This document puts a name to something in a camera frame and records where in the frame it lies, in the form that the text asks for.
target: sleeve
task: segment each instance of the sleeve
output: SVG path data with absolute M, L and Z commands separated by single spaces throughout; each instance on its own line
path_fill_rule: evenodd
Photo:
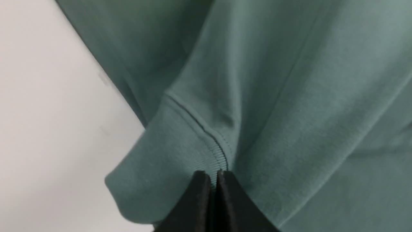
M 146 132 L 106 178 L 123 216 L 160 221 L 195 170 L 215 180 L 219 169 L 274 224 L 293 216 L 410 81 L 408 7 L 361 2 L 216 0 Z

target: white wall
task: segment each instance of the white wall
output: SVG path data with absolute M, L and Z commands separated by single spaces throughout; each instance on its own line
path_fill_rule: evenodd
M 142 131 L 53 0 L 0 0 L 0 231 L 150 231 L 103 183 Z

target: green sweatshirt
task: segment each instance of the green sweatshirt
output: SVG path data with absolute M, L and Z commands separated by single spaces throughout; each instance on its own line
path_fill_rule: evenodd
M 412 231 L 411 0 L 57 2 L 146 126 L 126 219 L 223 169 L 284 232 Z

